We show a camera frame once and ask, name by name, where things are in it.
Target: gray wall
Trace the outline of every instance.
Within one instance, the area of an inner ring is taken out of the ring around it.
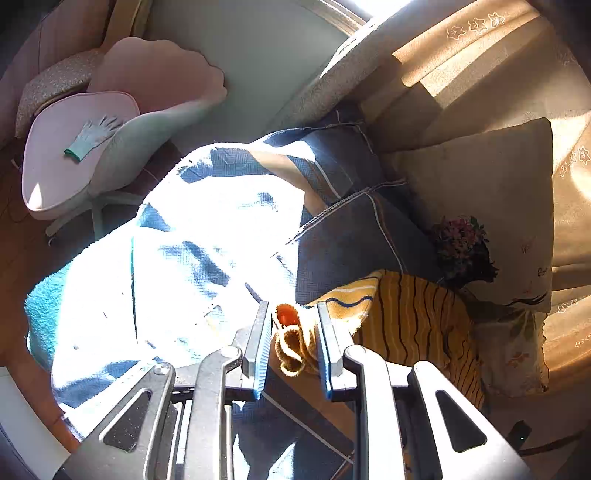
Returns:
[[[260,137],[347,37],[291,0],[154,0],[145,38],[199,51],[226,77],[226,101],[174,138],[187,154]]]

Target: white glove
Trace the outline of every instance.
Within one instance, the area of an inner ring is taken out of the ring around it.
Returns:
[[[110,139],[123,122],[116,116],[104,116],[98,123],[87,120],[76,139],[64,150],[66,155],[80,162],[93,148]]]

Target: green glove cuff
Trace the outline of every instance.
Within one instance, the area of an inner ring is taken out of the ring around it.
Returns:
[[[80,138],[76,138],[72,145],[64,150],[66,155],[69,155],[78,163],[82,161],[82,159],[88,155],[88,152],[92,150],[92,145]]]

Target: chair leg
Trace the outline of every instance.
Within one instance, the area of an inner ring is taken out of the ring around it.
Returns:
[[[103,205],[141,205],[144,197],[127,192],[109,192],[100,196]]]
[[[45,234],[48,237],[54,236],[57,233],[57,231],[61,227],[63,227],[65,224],[67,224],[70,220],[76,218],[81,213],[87,212],[88,210],[91,210],[91,209],[92,209],[92,204],[90,202],[82,203],[81,205],[79,205],[75,209],[65,213],[64,215],[62,215],[58,219],[54,220],[51,223],[51,225],[45,229]]]
[[[103,216],[102,209],[104,207],[103,202],[92,203],[92,228],[95,231],[95,240],[100,240],[105,236],[105,228],[103,227]]]

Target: chair seat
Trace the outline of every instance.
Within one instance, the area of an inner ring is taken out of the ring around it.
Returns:
[[[33,122],[22,166],[22,199],[31,215],[54,219],[87,199],[87,187],[108,145],[103,142],[77,163],[64,154],[87,120],[117,116],[124,123],[139,115],[123,92],[79,93],[43,110]]]

